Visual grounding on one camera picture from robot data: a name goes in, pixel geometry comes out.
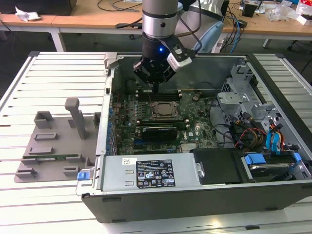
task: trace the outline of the gray floor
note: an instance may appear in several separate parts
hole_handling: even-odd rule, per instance
[[[13,33],[7,32],[7,36],[7,41],[0,41],[0,97],[19,71],[21,62],[25,61],[29,51],[55,51],[47,33],[19,32],[17,36],[23,44],[17,38],[14,39]],[[90,52],[139,52],[142,40],[140,36],[135,37],[135,40],[129,40],[128,35],[63,34],[67,51]],[[282,53],[298,71],[301,71],[312,57],[312,44],[307,41],[294,45],[292,51],[287,51],[291,43],[288,40],[273,40],[268,49],[262,47],[263,42],[261,39],[242,39],[235,53]],[[312,63],[303,73],[308,82],[312,82],[311,72]]]

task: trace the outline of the cable connector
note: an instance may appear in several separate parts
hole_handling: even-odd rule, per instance
[[[246,120],[253,119],[252,116],[251,116],[250,114],[248,114],[247,112],[244,112],[244,113],[243,113],[243,117],[244,117]]]
[[[239,124],[240,120],[234,116],[229,116],[230,121],[236,124]]]
[[[276,132],[277,130],[281,129],[282,127],[283,127],[283,125],[281,123],[279,123],[274,128],[272,128],[272,131]]]

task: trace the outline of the blue drive bracket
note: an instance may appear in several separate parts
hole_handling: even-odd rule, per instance
[[[263,154],[248,154],[244,157],[247,165],[267,163]]]
[[[79,172],[77,174],[78,181],[89,180],[89,179],[90,179],[90,172]]]

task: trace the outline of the crumpled paper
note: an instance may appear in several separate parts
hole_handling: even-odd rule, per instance
[[[37,12],[24,12],[19,10],[17,7],[15,7],[16,13],[15,15],[25,22],[28,22],[29,20],[39,20],[41,17],[38,15]]]

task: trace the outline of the gray plastic peg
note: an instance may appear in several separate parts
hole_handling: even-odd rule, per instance
[[[86,137],[86,130],[84,128],[84,120],[82,114],[78,109],[79,99],[78,98],[68,98],[65,102],[65,109],[72,115],[73,121],[79,133],[80,139],[84,140]]]

